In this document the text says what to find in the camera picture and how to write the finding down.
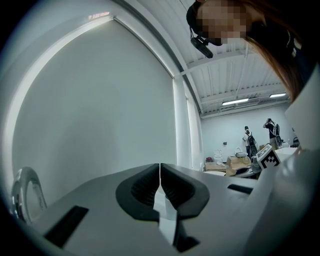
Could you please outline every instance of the ceiling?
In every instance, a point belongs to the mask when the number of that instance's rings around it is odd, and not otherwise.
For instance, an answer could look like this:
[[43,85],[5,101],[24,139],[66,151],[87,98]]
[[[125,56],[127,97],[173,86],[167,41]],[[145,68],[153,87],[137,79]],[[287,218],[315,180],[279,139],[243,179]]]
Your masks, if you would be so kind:
[[270,94],[285,91],[280,79],[268,64],[243,39],[208,48],[213,58],[208,59],[190,43],[190,30],[186,21],[187,9],[194,0],[137,0],[152,18],[163,27],[176,45],[187,68],[187,75],[194,83],[202,117],[215,116],[221,111],[238,108],[238,105],[223,107],[222,102],[250,98],[250,109],[261,105],[284,103],[288,97],[271,99]]

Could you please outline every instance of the pants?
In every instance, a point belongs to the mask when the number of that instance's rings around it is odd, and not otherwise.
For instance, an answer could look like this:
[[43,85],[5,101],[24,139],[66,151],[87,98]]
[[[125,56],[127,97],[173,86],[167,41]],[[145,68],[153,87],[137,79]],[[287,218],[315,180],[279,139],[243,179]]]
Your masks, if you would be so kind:
[[246,152],[248,154],[248,158],[251,158],[251,155],[250,155],[250,146],[245,146],[246,147]]
[[278,149],[278,144],[276,142],[276,137],[270,139],[270,145],[272,146],[273,150],[277,150]]

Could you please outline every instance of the black shirt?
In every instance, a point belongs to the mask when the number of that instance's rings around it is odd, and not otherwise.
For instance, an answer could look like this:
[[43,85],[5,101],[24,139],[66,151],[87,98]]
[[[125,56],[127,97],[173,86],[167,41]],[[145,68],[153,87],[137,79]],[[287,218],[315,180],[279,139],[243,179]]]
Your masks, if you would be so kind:
[[267,124],[265,125],[265,128],[268,128],[268,129],[269,129],[269,137],[270,137],[270,139],[276,137],[276,136],[273,134],[273,131],[274,131],[274,125],[273,125],[273,124],[267,123]]

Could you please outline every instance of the black cap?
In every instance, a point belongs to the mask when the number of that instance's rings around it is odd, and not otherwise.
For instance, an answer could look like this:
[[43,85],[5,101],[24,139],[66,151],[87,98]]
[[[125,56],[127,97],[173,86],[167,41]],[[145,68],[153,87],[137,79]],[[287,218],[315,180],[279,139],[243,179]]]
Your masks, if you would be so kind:
[[[193,5],[191,5],[188,9],[188,11],[186,12],[186,21],[188,22],[190,28],[194,31],[194,33],[196,33],[197,35],[199,35],[202,38],[208,38],[205,34],[203,34],[201,31],[198,31],[197,28],[197,12],[198,9],[200,7],[201,3],[199,1],[195,1],[193,3]],[[215,46],[221,46],[221,38],[208,38],[209,42]]]

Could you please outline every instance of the fluorescent light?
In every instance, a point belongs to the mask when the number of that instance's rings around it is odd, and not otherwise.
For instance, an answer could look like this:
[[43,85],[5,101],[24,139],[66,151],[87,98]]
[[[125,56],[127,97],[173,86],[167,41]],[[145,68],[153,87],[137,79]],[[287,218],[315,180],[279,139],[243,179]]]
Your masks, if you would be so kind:
[[236,103],[240,103],[240,102],[247,102],[248,100],[249,100],[249,98],[242,98],[242,99],[236,99],[236,100],[232,100],[232,101],[227,101],[227,102],[223,102],[222,106],[236,104]]
[[270,98],[276,98],[276,97],[282,97],[287,95],[286,93],[277,93],[277,94],[271,94]]

